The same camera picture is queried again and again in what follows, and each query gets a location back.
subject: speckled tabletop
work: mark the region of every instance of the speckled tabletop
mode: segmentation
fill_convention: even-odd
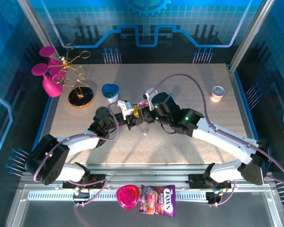
[[[71,87],[64,87],[53,120],[51,134],[55,137],[70,136],[85,131],[95,111],[108,106],[101,94],[106,83],[120,87],[119,100],[133,103],[143,100],[143,92],[155,87],[163,78],[172,73],[182,72],[193,76],[204,90],[208,114],[211,120],[224,128],[246,136],[238,104],[231,86],[225,64],[112,64],[85,65],[87,84],[94,91],[92,103],[85,108],[76,108],[68,102]],[[76,77],[69,71],[69,83],[76,83]],[[226,94],[222,101],[213,103],[209,99],[212,88],[222,86]],[[162,84],[159,92],[172,93],[180,108],[192,108],[204,114],[200,91],[194,82],[185,77],[173,77]],[[115,113],[121,112],[114,107]],[[102,163],[220,163],[235,160],[229,153],[204,141],[185,135],[168,135],[159,124],[141,124],[128,131],[121,127],[116,141],[85,150],[67,158],[69,162],[86,164]]]

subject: candy bag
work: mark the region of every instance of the candy bag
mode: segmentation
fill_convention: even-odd
[[[139,213],[176,216],[176,187],[144,186],[141,193]]]

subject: gear logo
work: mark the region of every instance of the gear logo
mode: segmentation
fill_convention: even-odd
[[[162,9],[166,9],[166,5],[170,4],[171,0],[124,0],[124,2],[128,9],[138,13],[139,16],[154,16],[155,13],[161,13]]]

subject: black round base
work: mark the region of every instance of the black round base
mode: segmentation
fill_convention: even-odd
[[[80,94],[80,90],[78,87],[76,87],[76,90]],[[70,94],[68,95],[68,101],[70,102],[70,104],[76,107],[83,107],[91,102],[94,96],[92,89],[90,89],[89,87],[81,87],[81,91],[82,91],[82,94],[84,95],[84,97],[82,98],[78,96],[75,89],[73,89],[70,92]]]

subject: blue cup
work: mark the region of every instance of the blue cup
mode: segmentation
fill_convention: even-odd
[[[102,94],[110,103],[118,100],[119,87],[116,84],[105,84],[102,87]]]

